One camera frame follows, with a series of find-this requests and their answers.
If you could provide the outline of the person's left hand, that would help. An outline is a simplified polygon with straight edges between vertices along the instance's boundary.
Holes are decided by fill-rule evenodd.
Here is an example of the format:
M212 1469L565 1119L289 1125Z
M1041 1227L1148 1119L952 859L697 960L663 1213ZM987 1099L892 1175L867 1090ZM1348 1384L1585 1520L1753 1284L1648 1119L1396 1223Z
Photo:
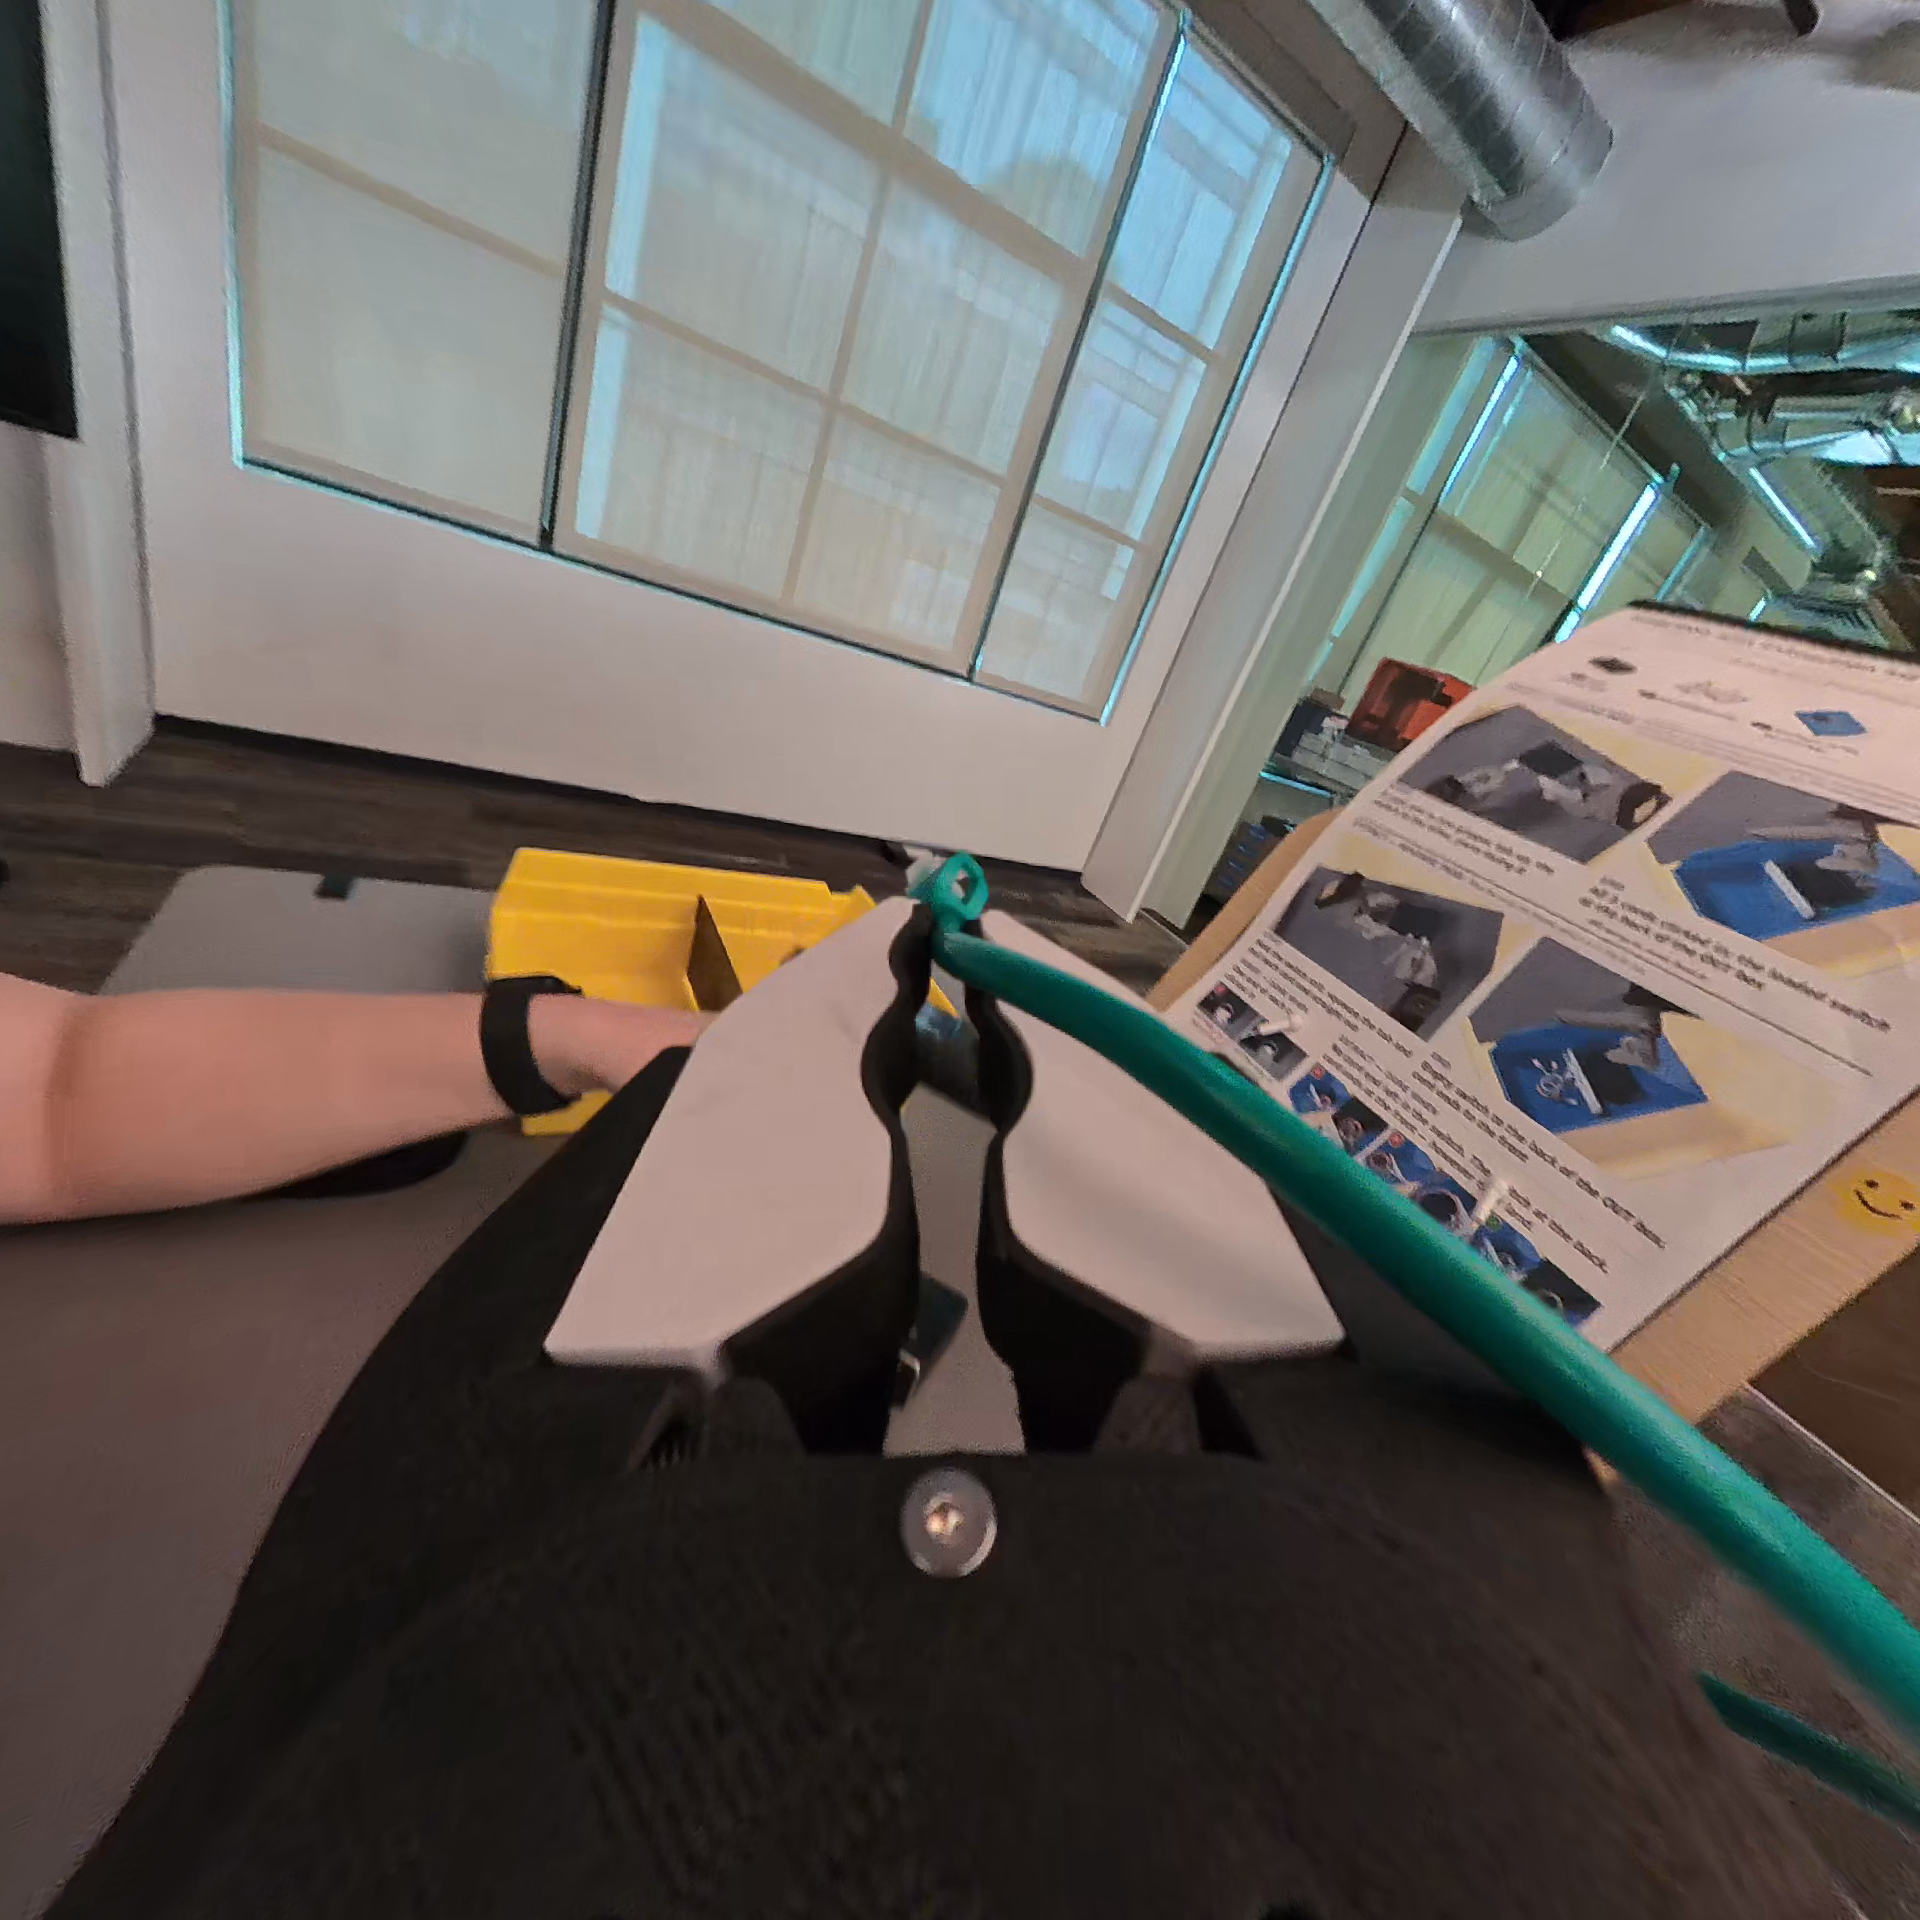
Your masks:
M696 1045L713 1015L667 1006L538 995L525 1004L535 1068L567 1098L617 1092L659 1054Z

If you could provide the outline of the instruction poster board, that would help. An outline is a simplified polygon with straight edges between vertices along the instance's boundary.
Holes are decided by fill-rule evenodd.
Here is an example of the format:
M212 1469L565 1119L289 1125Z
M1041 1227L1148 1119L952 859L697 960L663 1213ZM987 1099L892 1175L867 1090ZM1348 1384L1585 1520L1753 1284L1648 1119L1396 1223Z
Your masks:
M1279 848L1152 1000L1700 1420L1913 1247L1919 675L1629 607Z

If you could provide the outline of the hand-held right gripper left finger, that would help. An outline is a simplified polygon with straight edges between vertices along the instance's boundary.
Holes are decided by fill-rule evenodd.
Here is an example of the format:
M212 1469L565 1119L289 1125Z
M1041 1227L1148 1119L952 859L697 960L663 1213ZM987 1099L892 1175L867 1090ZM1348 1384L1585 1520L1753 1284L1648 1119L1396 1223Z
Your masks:
M581 1253L545 1332L572 1397L769 1391L810 1450L881 1450L922 1291L903 1104L922 909L783 965L556 1151Z

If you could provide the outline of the yellow plastic bin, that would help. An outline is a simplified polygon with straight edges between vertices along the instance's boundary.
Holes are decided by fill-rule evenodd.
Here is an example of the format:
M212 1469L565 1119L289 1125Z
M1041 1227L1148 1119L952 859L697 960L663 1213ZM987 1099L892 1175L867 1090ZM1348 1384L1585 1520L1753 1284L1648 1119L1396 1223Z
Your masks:
M491 903L488 980L715 1015L873 907L825 880L522 848Z

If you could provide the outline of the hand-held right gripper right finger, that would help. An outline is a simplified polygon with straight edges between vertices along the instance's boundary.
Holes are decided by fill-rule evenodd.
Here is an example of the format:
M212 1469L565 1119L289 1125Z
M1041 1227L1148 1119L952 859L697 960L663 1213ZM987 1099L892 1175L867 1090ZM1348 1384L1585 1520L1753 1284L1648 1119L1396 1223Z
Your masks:
M1344 1325L1280 1202L1160 1094L967 988L993 1141L976 1304L1029 1450L1091 1450L1143 1376L1335 1354Z

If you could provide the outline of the interior glass partition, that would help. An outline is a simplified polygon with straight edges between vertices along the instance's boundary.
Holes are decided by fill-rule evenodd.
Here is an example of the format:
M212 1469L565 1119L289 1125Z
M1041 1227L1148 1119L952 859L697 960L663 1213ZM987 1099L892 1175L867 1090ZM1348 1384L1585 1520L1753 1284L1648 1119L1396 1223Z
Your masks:
M1210 922L1243 824L1300 821L1288 736L1348 712L1381 660L1487 683L1629 602L1752 607L1741 494L1663 372L1585 332L1426 339L1340 476L1199 780L1154 909Z

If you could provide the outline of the white framed window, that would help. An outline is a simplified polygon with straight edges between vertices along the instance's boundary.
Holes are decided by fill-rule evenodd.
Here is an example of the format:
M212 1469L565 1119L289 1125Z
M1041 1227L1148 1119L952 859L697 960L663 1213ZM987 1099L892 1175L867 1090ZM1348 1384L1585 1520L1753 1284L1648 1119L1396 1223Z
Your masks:
M224 36L240 461L1112 717L1335 159L1194 7Z

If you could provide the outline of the black wristband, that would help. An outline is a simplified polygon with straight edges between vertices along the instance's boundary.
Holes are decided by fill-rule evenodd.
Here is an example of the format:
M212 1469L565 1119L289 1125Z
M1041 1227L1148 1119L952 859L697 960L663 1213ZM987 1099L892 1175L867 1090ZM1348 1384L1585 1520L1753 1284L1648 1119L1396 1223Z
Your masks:
M479 1046L498 1104L520 1119L567 1111L578 1098L540 1068L533 1010L540 998L581 998L563 975L495 975L479 1000Z

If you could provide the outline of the round silver air duct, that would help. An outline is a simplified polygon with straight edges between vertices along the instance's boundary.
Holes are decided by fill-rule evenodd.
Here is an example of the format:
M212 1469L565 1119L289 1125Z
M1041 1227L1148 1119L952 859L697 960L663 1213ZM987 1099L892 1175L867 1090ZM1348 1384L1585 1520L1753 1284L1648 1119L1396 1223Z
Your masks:
M1536 5L1355 2L1328 15L1492 236L1540 236L1597 182L1613 125Z

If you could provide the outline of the person's left forearm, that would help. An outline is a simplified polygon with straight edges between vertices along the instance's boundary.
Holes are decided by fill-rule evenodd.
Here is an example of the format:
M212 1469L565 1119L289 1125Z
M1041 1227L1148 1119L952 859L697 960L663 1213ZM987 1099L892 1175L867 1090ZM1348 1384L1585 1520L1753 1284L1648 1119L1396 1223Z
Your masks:
M3 978L3 1219L191 1210L505 1119L474 995Z

